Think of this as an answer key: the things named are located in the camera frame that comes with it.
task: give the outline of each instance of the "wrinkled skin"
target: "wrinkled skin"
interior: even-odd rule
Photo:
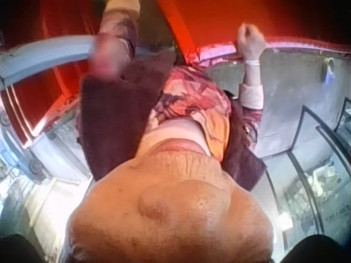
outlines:
[[[273,231],[259,205],[188,148],[155,146],[94,186],[68,223],[75,262],[269,260]]]

